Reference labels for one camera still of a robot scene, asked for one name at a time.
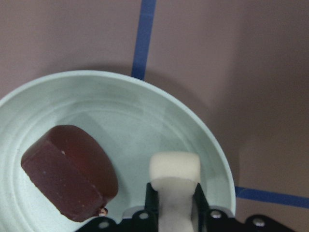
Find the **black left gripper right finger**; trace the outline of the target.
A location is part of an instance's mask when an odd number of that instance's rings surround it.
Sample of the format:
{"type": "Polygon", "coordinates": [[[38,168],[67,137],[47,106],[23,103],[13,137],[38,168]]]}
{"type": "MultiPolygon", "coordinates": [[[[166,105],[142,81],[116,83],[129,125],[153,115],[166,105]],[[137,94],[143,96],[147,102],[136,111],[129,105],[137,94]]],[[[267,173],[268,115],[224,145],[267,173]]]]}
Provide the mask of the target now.
{"type": "Polygon", "coordinates": [[[222,206],[209,205],[201,185],[198,183],[193,195],[197,207],[199,232],[237,232],[238,222],[232,212],[222,206]]]}

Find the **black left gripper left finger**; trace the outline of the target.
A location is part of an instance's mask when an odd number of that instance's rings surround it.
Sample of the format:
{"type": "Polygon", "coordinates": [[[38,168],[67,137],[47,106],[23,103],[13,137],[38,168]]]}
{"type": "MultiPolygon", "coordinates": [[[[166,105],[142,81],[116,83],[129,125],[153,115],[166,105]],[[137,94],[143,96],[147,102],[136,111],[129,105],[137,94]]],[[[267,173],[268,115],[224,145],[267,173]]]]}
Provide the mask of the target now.
{"type": "Polygon", "coordinates": [[[157,232],[158,209],[158,192],[152,188],[150,183],[147,183],[144,206],[134,206],[124,211],[120,231],[157,232]]]}

